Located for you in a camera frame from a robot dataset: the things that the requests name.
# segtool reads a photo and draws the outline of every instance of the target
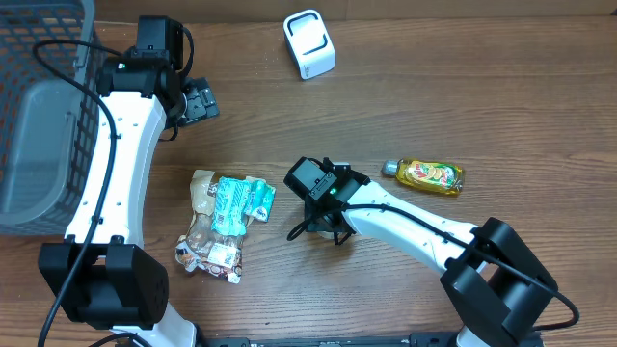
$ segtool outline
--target blue-gray crate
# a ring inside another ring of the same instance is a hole
[[[62,234],[83,194],[98,131],[98,107],[32,56],[35,42],[98,43],[93,0],[0,3],[0,233]],[[51,45],[40,55],[95,92],[105,55]]]

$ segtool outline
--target wooden table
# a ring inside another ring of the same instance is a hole
[[[301,82],[280,23],[190,25],[193,76],[207,76],[221,116],[182,129],[154,154],[146,249],[171,280],[170,301],[211,337],[401,335],[461,326],[438,277],[381,242],[285,241],[302,202],[282,184],[302,155],[330,156],[403,200],[447,218],[511,224],[580,308],[548,346],[614,346],[617,335],[617,19],[333,22],[336,68]],[[135,26],[99,25],[116,49]],[[380,176],[386,159],[453,161],[458,199]],[[273,216],[249,229],[239,285],[187,276],[174,260],[191,218],[195,169],[250,174],[279,188]],[[0,238],[0,345],[32,346],[53,296],[41,242]],[[569,318],[551,303],[542,323]],[[106,335],[56,319],[48,346]]]

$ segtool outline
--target yellow bottle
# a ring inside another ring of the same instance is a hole
[[[465,182],[465,171],[459,166],[415,158],[388,160],[382,173],[417,189],[454,196],[461,194]]]

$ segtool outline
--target white container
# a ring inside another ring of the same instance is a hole
[[[303,79],[310,79],[335,67],[335,47],[317,11],[295,13],[285,20],[282,28],[289,54]]]

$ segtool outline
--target gray plastic basket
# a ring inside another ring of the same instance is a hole
[[[0,2],[0,233],[62,234],[83,194],[98,107],[31,53],[47,39],[98,42],[93,0]],[[95,91],[105,55],[74,45],[41,56]]]

